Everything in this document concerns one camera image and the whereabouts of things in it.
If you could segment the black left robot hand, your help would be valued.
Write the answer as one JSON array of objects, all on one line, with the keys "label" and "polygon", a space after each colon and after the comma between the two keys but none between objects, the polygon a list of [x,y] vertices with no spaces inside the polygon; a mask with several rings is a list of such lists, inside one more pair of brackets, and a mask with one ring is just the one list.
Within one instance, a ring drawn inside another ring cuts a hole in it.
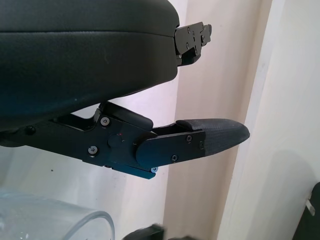
[{"label": "black left robot hand", "polygon": [[167,0],[3,0],[0,144],[151,179],[250,137],[230,119],[151,119],[112,103],[173,80],[211,40]]}]

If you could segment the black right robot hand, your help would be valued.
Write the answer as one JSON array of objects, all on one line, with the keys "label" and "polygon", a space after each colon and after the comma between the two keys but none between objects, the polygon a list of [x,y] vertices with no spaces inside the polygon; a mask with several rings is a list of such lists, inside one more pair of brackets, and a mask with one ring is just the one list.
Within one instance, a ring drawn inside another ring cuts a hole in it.
[{"label": "black right robot hand", "polygon": [[164,240],[165,233],[165,227],[159,224],[152,224],[127,234],[123,237],[123,240]]}]

